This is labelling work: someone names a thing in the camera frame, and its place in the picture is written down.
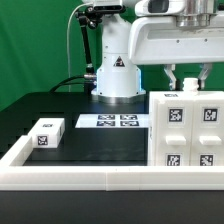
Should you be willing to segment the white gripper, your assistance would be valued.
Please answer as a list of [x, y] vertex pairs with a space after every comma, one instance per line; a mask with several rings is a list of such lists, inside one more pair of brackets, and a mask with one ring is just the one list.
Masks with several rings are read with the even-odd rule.
[[174, 16], [139, 18], [131, 26], [128, 57], [136, 65], [164, 64], [171, 90], [176, 89], [174, 64], [205, 63], [198, 76], [203, 90], [212, 63], [224, 61], [224, 12], [201, 28], [177, 27]]

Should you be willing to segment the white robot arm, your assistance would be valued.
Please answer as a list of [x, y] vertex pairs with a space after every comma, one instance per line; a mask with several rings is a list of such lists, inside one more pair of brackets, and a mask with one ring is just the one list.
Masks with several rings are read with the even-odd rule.
[[102, 64], [92, 96], [130, 102], [145, 94], [141, 65], [162, 65], [177, 88], [177, 64], [200, 63], [204, 86], [224, 62], [224, 3], [218, 0], [82, 0], [92, 24], [102, 24]]

